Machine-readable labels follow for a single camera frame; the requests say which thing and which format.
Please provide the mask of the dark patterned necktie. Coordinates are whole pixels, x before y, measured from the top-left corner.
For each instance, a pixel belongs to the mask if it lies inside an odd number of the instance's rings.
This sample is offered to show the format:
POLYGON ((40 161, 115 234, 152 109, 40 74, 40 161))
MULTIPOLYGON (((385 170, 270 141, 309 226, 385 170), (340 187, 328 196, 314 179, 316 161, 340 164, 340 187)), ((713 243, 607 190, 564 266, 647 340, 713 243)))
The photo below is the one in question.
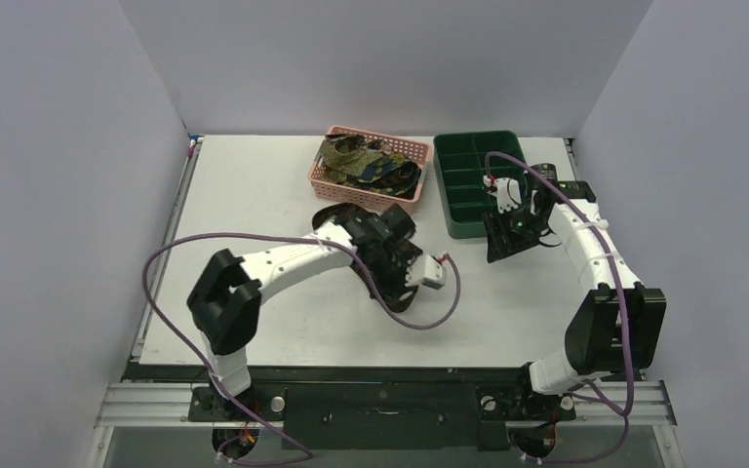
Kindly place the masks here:
POLYGON ((338 203, 316 212, 313 228, 333 222, 346 229, 351 243, 374 279, 376 289, 394 313, 406 311, 418 291, 406 284, 408 269, 422 255, 411 242, 416 226, 398 204, 383 213, 370 212, 353 203, 338 203))

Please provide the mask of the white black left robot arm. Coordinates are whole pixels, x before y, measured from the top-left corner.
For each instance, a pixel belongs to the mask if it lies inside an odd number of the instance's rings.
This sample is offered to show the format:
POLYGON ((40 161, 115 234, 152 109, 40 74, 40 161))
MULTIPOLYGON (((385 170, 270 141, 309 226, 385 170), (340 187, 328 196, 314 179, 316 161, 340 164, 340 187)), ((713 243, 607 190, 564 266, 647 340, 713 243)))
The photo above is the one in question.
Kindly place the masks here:
POLYGON ((239 419, 251 409, 246 346, 256 335, 260 306, 277 293, 349 267, 360 279, 373 279, 371 296, 402 313, 426 279, 446 281, 436 260, 412 243, 415 224, 397 204, 381 214, 334 204, 318 211, 311 224, 299 244, 240 256, 229 249, 214 253, 186 300, 219 383, 214 406, 226 418, 239 419))

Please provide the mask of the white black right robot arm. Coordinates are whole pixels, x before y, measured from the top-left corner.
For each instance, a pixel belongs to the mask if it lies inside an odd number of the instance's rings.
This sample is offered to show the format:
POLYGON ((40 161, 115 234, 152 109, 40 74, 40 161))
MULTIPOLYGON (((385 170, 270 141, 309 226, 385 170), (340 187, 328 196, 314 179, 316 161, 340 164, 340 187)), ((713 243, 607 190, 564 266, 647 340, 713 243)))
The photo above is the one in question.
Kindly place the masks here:
POLYGON ((535 416, 550 395, 585 380, 648 368, 667 309, 662 290, 630 269, 608 233, 597 198, 583 180, 558 180, 551 164, 517 177, 484 174, 494 207, 482 216, 493 263, 541 245, 552 234, 569 257, 585 296, 558 351, 529 366, 530 379, 511 390, 513 408, 535 416))

